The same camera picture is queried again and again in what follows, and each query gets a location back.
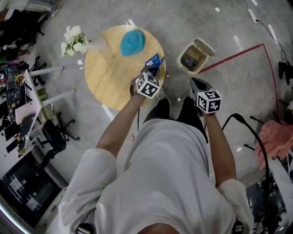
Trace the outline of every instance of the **beige trash bin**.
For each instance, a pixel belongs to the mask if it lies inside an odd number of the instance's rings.
[[[181,69],[191,75],[198,74],[210,56],[214,56],[214,49],[204,40],[196,38],[188,44],[177,58]]]

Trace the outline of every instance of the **white sleeve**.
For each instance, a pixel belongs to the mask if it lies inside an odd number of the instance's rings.
[[[94,223],[103,189],[117,178],[116,159],[104,149],[87,150],[59,205],[59,227],[75,234],[80,223]]]
[[[249,234],[253,230],[254,217],[248,206],[245,186],[238,180],[230,179],[223,182],[218,187],[218,191],[232,206],[237,220],[243,223],[243,233]]]

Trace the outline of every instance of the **blue sponge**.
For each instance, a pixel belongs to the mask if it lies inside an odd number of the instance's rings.
[[[120,50],[123,56],[131,56],[140,53],[146,44],[146,38],[142,31],[135,29],[127,32],[122,38]]]

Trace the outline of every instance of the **black pants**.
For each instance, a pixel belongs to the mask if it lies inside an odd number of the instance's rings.
[[[144,122],[149,121],[151,119],[169,119],[173,120],[170,117],[170,105],[167,98],[161,99],[156,107],[154,107],[150,113],[147,115]],[[206,143],[208,143],[206,132],[203,129],[200,118],[198,117],[197,108],[195,107],[192,98],[186,97],[183,102],[182,110],[177,120],[178,122],[182,122],[193,126],[201,131],[203,136],[206,139]]]

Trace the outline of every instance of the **vase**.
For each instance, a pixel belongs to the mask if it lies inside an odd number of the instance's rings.
[[[87,45],[89,50],[104,50],[107,48],[107,40],[103,37],[99,37],[96,40],[90,41]]]

